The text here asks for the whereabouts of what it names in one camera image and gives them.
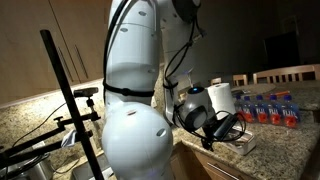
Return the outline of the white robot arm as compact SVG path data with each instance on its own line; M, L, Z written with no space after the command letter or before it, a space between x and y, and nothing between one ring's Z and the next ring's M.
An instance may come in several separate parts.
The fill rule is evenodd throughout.
M104 50L102 147L118 180L173 180L171 126L193 133L215 119L208 92L179 101L178 77L204 36L201 0L112 0Z

